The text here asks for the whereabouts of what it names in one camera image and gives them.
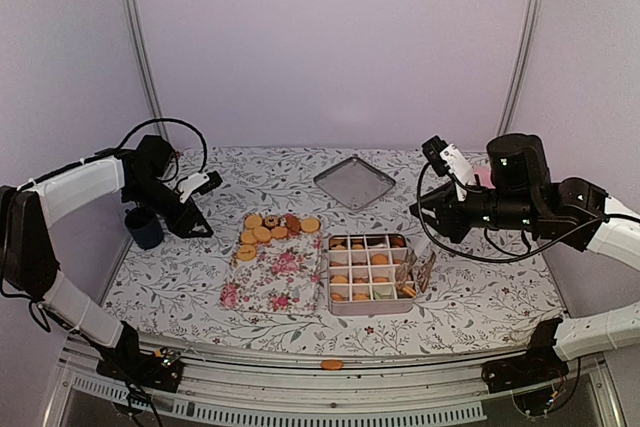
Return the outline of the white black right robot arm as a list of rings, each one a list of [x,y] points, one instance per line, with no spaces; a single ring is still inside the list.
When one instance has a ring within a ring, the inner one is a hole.
[[[472,229],[517,231],[544,244],[504,257],[504,264],[564,244],[639,267],[638,214],[582,178],[552,181],[538,136],[502,135],[486,150],[490,182],[484,185],[454,145],[438,136],[423,144],[426,166],[448,181],[429,193],[418,190],[410,211],[435,246],[479,261],[458,248]],[[588,317],[552,318],[536,326],[524,354],[485,363],[482,379],[492,393],[524,388],[567,375],[573,360],[638,342],[637,303]]]

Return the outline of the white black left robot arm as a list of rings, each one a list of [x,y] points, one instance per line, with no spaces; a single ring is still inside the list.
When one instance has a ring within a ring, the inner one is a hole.
[[[1,189],[1,283],[10,297],[26,299],[36,322],[52,323],[83,338],[100,355],[97,371],[137,391],[176,392],[184,365],[167,348],[145,353],[138,331],[105,311],[77,287],[55,250],[63,239],[54,226],[92,202],[118,194],[134,204],[126,225],[140,245],[153,247],[163,231],[182,239],[208,238],[213,230],[193,200],[222,183],[207,166],[178,181],[164,173],[176,158],[172,145],[146,135],[134,149],[124,142],[26,183]]]

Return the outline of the floral cookie tray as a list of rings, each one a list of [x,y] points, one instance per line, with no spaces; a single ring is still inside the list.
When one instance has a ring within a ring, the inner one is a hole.
[[[281,225],[264,226],[269,215]],[[257,314],[309,315],[315,311],[323,263],[322,223],[296,214],[247,214],[225,275],[220,306]]]

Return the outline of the pink divided cookie tin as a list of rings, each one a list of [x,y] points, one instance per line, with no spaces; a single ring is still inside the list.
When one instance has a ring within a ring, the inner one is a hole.
[[[417,297],[398,298],[395,268],[409,243],[399,233],[336,235],[328,240],[328,308],[339,317],[409,312]],[[395,300],[375,300],[372,287],[391,285]]]

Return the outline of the green round cookie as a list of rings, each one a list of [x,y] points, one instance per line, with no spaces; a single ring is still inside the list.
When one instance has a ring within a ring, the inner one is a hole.
[[[395,300],[395,288],[391,285],[375,285],[372,287],[375,300]]]

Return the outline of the silver metal tin lid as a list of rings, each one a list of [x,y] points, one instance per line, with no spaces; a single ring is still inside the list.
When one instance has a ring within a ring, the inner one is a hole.
[[[340,205],[359,211],[391,191],[396,181],[353,155],[317,174],[314,184]]]

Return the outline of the dotted tan sandwich cookie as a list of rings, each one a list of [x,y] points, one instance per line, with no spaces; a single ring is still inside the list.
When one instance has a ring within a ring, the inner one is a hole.
[[[404,286],[396,290],[398,298],[414,298],[416,291],[410,286]]]

